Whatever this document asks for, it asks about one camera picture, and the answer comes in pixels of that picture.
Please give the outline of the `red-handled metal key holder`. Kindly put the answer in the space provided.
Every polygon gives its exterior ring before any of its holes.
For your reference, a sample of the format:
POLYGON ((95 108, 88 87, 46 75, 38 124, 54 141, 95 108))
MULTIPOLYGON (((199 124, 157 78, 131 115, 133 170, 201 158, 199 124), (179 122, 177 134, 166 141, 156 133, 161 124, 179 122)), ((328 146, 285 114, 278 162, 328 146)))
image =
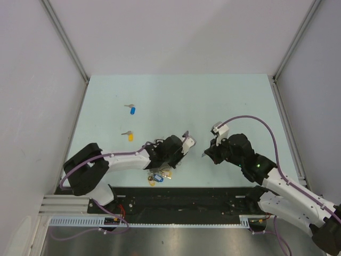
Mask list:
POLYGON ((166 171, 171 171, 173 172, 177 167, 179 167, 180 165, 182 164, 182 161, 178 162, 175 167, 171 167, 169 164, 167 163, 164 163, 162 164, 160 167, 158 168, 154 168, 154 169, 149 169, 148 170, 148 174, 149 175, 152 175, 152 174, 158 174, 160 176, 163 177, 163 172, 166 172, 166 171))

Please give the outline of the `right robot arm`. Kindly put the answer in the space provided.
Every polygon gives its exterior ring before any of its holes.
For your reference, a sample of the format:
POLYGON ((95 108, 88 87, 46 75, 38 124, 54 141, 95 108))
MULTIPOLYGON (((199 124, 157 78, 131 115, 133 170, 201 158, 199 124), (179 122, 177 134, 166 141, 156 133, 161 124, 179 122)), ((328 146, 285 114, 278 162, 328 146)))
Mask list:
POLYGON ((244 134, 234 134, 219 143, 212 139, 204 154, 214 164, 226 161, 240 167, 247 180, 257 184, 247 195, 250 213, 272 213, 307 233, 325 253, 339 255, 340 205, 281 175, 279 166, 256 153, 244 134))

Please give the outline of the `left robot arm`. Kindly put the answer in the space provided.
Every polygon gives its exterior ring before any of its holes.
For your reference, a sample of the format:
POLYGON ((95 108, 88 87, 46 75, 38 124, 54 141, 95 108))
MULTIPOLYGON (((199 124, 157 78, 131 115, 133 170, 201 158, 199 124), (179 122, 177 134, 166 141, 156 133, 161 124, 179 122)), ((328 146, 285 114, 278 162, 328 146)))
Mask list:
POLYGON ((105 153, 97 143, 89 143, 63 164, 62 190, 71 189, 73 195, 86 195, 106 213, 117 209, 118 201, 112 186, 105 182, 111 172, 127 170, 174 169, 196 144, 187 132, 182 137, 146 142, 139 150, 105 153))

